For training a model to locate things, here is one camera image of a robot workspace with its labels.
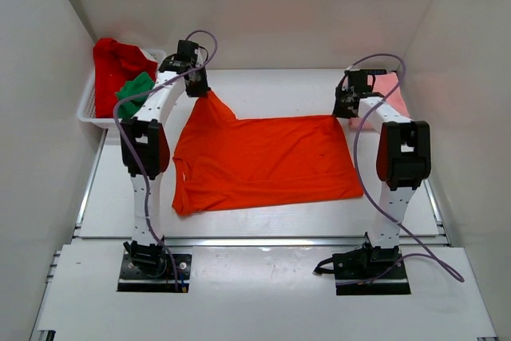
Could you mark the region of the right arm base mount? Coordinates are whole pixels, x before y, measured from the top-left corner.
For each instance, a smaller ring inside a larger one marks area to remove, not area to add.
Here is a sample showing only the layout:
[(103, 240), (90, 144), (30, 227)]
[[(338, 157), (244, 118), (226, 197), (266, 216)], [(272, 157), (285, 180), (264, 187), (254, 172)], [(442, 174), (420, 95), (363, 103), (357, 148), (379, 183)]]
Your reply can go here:
[(399, 246), (382, 248), (369, 240), (354, 250), (320, 261), (313, 274), (333, 275), (336, 295), (409, 295)]

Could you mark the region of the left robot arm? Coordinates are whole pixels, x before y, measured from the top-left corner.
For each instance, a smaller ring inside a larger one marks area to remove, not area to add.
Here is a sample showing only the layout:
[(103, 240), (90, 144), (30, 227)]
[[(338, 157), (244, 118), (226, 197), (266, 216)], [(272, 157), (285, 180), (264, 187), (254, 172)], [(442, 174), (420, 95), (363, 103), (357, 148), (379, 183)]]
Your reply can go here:
[(186, 37), (176, 52), (156, 68), (146, 90), (122, 97), (114, 108), (121, 156), (133, 186), (133, 234), (125, 243), (130, 263), (150, 279), (177, 280), (175, 257), (160, 230), (160, 186), (170, 163), (164, 125), (179, 97), (199, 97), (209, 90), (205, 49)]

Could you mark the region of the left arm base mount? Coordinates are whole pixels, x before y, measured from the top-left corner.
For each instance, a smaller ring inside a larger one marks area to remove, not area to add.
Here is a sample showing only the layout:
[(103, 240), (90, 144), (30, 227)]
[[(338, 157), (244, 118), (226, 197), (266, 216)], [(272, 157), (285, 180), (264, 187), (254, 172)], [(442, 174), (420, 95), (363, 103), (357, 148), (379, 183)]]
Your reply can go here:
[(188, 293), (192, 254), (171, 256), (160, 246), (123, 243), (124, 254), (117, 281), (120, 292)]

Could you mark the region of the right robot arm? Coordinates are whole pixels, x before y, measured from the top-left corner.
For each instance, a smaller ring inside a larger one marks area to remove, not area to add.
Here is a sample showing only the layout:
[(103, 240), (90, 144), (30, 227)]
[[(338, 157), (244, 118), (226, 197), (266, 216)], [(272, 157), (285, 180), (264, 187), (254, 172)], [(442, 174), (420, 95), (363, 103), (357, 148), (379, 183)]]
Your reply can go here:
[(335, 89), (335, 117), (357, 119), (379, 134), (376, 174), (382, 182), (377, 216), (358, 251), (358, 269), (376, 277), (399, 258), (399, 233), (411, 197), (431, 170), (430, 127), (413, 121), (374, 89), (377, 77), (347, 70)]

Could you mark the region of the orange t shirt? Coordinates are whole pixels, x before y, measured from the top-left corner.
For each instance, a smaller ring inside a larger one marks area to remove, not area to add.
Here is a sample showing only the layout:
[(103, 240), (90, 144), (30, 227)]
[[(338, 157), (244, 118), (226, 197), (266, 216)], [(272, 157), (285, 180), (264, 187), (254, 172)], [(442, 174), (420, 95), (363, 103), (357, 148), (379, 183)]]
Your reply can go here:
[(239, 119), (213, 92), (197, 99), (173, 162), (180, 216), (363, 195), (335, 117)]

